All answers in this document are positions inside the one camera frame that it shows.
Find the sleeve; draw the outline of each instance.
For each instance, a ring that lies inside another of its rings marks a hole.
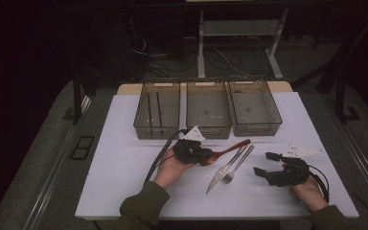
[[[310,220],[315,230],[359,230],[334,205],[312,214]]]
[[[124,200],[116,229],[155,229],[160,211],[169,198],[165,189],[152,181],[148,182],[138,195]]]

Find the person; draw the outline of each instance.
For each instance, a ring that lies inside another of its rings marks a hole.
[[[116,221],[116,229],[149,230],[156,229],[159,215],[170,198],[166,189],[177,181],[181,174],[193,167],[183,164],[168,149],[160,159],[160,165],[153,181],[145,184],[138,195],[128,197],[121,204],[121,216]],[[329,205],[322,196],[313,177],[290,187],[292,194],[303,202],[311,213],[310,221],[315,230],[357,230],[334,205]]]

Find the knife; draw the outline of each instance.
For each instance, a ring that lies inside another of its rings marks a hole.
[[[207,189],[207,194],[214,188],[214,186],[220,181],[220,179],[225,175],[225,173],[231,168],[232,164],[238,159],[238,157],[242,154],[246,146],[242,146],[239,148],[238,152],[232,157],[232,159],[226,164],[224,167],[220,168],[217,173],[215,173],[214,178],[211,180],[210,185]]]

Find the white tabletop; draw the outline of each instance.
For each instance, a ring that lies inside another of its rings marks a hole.
[[[103,127],[76,216],[84,219],[116,219],[119,207],[128,196],[140,192],[150,165],[166,141],[139,140],[133,127],[139,95],[117,95]],[[298,93],[273,93],[283,119],[275,136],[248,137],[255,149],[236,172],[235,179],[219,183],[206,195],[216,171],[235,154],[226,153],[213,165],[195,166],[186,171],[168,192],[170,200],[163,207],[161,219],[287,219],[307,217],[309,213],[288,187],[268,186],[253,167],[268,172],[281,171],[282,163],[265,159],[267,151],[282,153],[289,144],[323,150],[304,160],[321,170],[330,182],[331,204],[336,204],[347,218],[358,217],[328,154],[315,131]],[[186,104],[185,95],[181,104]],[[185,106],[181,106],[180,126],[185,125]],[[247,137],[206,140],[204,148],[225,150]]]

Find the floor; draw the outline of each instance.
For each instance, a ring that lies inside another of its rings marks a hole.
[[[313,42],[310,37],[281,40],[276,59],[284,81],[296,81],[321,66],[332,58],[339,46],[334,43],[313,47]],[[264,53],[268,45],[270,39],[265,37],[207,40],[207,77],[247,73],[262,74],[275,81]],[[143,65],[144,78],[195,78],[196,42],[193,38],[187,38],[182,51],[181,57],[152,51],[150,61]],[[360,120],[342,125],[334,116],[334,91],[323,95],[315,90],[320,77],[294,88],[294,91],[300,94],[339,176],[352,193],[360,215],[352,221],[362,229],[368,229],[368,176],[365,176],[368,169],[359,166],[368,162],[368,107],[348,86],[346,105],[355,108]],[[94,222],[76,218],[74,214],[116,90],[102,88],[95,96],[85,98],[82,117],[73,125],[72,82],[64,85],[0,205],[0,229],[100,229]],[[93,146],[85,160],[71,160],[68,156],[80,136],[94,136]],[[358,160],[362,153],[365,159]],[[113,229],[112,221],[96,224],[104,230]],[[283,230],[308,230],[311,227],[307,219],[281,219],[279,224]],[[231,229],[250,229],[250,225],[245,225],[231,226]]]

